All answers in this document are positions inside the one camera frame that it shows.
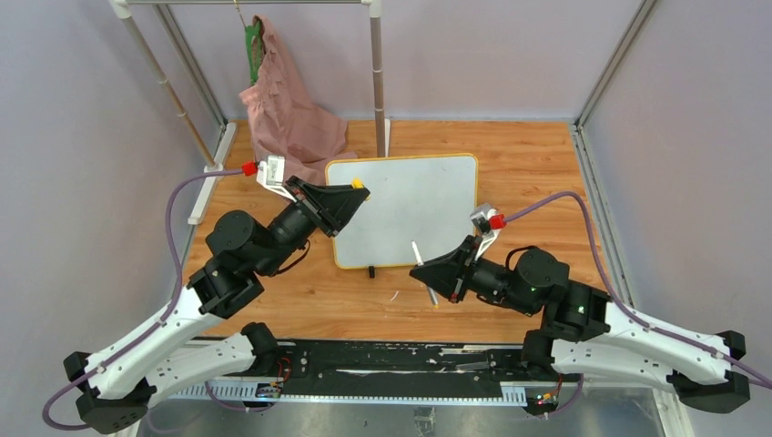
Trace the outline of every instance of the clothes rack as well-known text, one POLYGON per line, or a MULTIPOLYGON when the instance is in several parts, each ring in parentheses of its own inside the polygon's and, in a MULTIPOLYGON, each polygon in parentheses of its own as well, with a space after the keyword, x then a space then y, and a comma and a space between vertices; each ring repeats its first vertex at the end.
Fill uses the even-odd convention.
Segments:
MULTIPOLYGON (((229 123, 219 107, 214 93, 209 87, 206 78, 198 67, 198 62, 193 56, 187 41, 182 35, 181 30, 174 19, 171 11, 171 5, 234 5, 233 0, 108 0, 116 13, 116 16, 126 26, 129 34, 134 39, 147 64, 156 76, 158 83, 167 91, 178 112, 178 117, 182 118, 198 152, 206 161, 207 165, 204 171, 217 171, 223 169, 225 159, 228 157, 233 139, 236 136, 236 124, 229 123), (220 141, 217 152, 214 157, 209 153, 207 144, 201 138, 198 129, 193 124, 187 110, 179 100, 177 92, 169 83, 166 73, 158 63, 153 50, 147 44, 145 37, 139 30, 134 17, 131 15, 130 6, 132 5, 152 5, 161 24, 167 32, 167 36, 172 41, 177 50, 185 68, 193 79, 194 86, 201 97, 209 114, 220 126, 220 141)), ((383 60, 381 48, 381 12, 382 0, 239 0, 241 5, 281 5, 281 4, 353 4, 366 5, 370 12, 370 30, 371 30, 371 50, 372 50, 372 88, 375 100, 375 136, 378 157, 385 158, 389 155, 389 136, 391 123, 386 118, 383 108, 383 60)), ((188 223, 197 225, 201 223, 207 210, 209 200, 217 185, 217 178, 207 178, 198 195, 193 211, 188 218, 188 223)))

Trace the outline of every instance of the metal pole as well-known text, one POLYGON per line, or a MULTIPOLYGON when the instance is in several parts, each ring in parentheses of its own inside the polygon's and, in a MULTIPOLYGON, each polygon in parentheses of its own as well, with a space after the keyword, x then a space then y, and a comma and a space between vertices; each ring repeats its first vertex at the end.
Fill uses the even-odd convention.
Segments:
POLYGON ((582 112, 579 113, 579 117, 575 121, 575 124, 578 127, 583 127, 587 123, 587 120, 590 119, 595 107, 597 107, 598 101, 604 94, 608 84, 611 83, 616 70, 622 64, 627 52, 630 50, 630 46, 640 33, 641 28, 646 23, 646 19, 651 15, 651 12, 658 1, 659 0, 641 0, 638 10, 630 21, 630 25, 625 30, 625 34, 616 46, 614 54, 611 56, 611 59, 609 59, 608 64, 606 64, 603 73, 595 84, 595 88, 593 88, 593 92, 590 93, 590 96, 582 107, 582 112))
POLYGON ((375 95, 375 140, 378 158, 385 158, 386 116, 383 112, 383 53, 381 50, 381 18, 370 19, 372 42, 372 90, 375 95))
POLYGON ((134 18, 130 15, 127 17, 121 17, 121 21, 126 25, 126 29, 128 29, 128 32, 131 34, 131 36, 134 38, 135 42, 137 43, 137 46, 142 51, 142 54, 145 56, 145 59, 147 60, 147 63, 150 65, 150 69, 153 70, 153 73, 156 74, 156 79, 160 85, 164 87, 164 89, 167 90, 167 93, 169 94, 169 97, 171 98, 174 105, 177 107, 178 111, 178 117, 182 118, 183 121, 185 121, 185 124, 188 125, 188 129, 190 130, 190 133, 193 135, 193 138, 196 140, 196 146, 198 147, 198 151, 201 153, 201 156, 204 157, 204 159, 207 161, 207 166, 210 168, 214 168, 217 164, 215 164, 214 158, 212 158, 212 155, 209 153, 209 150, 207 149, 206 143, 204 143, 204 140, 201 139, 201 135, 198 132, 198 129, 196 129, 196 126, 193 125, 193 122, 190 120, 190 116, 188 115, 188 112, 185 110, 185 107, 182 106, 182 102, 179 101, 179 97, 177 97, 177 93, 174 91, 174 88, 169 83, 166 75, 164 74, 164 70, 161 69, 161 65, 156 60, 155 55, 153 55, 153 51, 150 50, 150 46, 147 45, 147 41, 145 40, 145 37, 142 36, 142 32, 139 30, 139 27, 137 27, 137 23, 135 23, 134 18))
POLYGON ((177 50, 182 65, 188 71, 190 79, 193 81, 198 96, 201 101, 206 105, 209 115, 219 125, 220 131, 225 129, 225 125, 228 122, 225 119, 225 115, 222 112, 222 108, 219 107, 218 101, 212 92, 211 86, 204 77, 204 73, 201 71, 201 67, 198 65, 196 57, 190 51, 190 45, 182 34, 182 30, 179 28, 177 19, 174 17, 174 13, 169 5, 154 5, 153 9, 156 11, 156 15, 164 26, 164 30, 167 32, 167 36, 177 50))

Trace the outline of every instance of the wooden table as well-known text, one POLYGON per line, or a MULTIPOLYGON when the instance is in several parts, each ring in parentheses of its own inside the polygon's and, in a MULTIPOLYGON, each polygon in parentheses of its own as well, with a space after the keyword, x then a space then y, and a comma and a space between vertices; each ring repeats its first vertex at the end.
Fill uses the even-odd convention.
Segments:
MULTIPOLYGON (((373 158, 373 122, 350 122, 348 144, 361 158, 373 158)), ((564 123, 395 121, 391 125, 392 156, 462 152, 479 159, 478 202, 490 203, 504 214, 557 191, 570 189, 584 195, 564 123)), ((246 122, 239 122, 227 168, 252 159, 249 129, 246 122)), ((268 225, 285 206, 253 178, 221 180, 198 227, 185 278, 211 256, 204 238, 224 213, 243 209, 268 225)), ((370 279, 366 269, 338 269, 331 241, 319 232, 311 243, 309 256, 298 267, 276 278, 261 278, 266 291, 207 334, 227 336, 251 321, 264 321, 278 338, 521 342, 528 330, 539 326, 538 314, 528 318, 485 305, 471 292, 461 304, 443 301, 434 310, 426 289, 408 276, 408 268, 378 269, 376 279, 370 279)), ((603 287, 581 212, 572 200, 558 200, 510 224, 485 257, 503 263, 510 249, 529 244, 568 262, 572 279, 603 287)))

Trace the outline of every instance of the pink cloth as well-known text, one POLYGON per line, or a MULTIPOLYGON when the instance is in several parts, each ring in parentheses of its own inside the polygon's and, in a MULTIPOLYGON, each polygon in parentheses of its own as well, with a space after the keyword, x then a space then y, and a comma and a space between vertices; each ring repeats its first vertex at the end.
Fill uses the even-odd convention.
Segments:
POLYGON ((295 63, 273 25, 260 18, 265 54, 258 82, 239 96, 247 107, 255 157, 286 158, 285 178, 297 176, 324 185, 324 168, 333 159, 356 158, 346 147, 347 122, 314 105, 295 63))

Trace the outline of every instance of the marker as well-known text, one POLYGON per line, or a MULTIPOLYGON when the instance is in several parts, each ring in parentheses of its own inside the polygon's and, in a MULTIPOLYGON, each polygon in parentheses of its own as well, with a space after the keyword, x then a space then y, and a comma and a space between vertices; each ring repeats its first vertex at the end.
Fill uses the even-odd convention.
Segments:
MULTIPOLYGON (((421 260, 421 254, 418 252, 418 245, 415 244, 415 240, 411 241, 412 244, 412 252, 415 254, 415 262, 419 266, 423 265, 423 261, 421 260)), ((437 300, 437 294, 434 293, 434 290, 432 290, 432 287, 427 286, 426 289, 429 291, 429 300, 432 301, 432 306, 435 309, 440 308, 440 302, 437 300)))

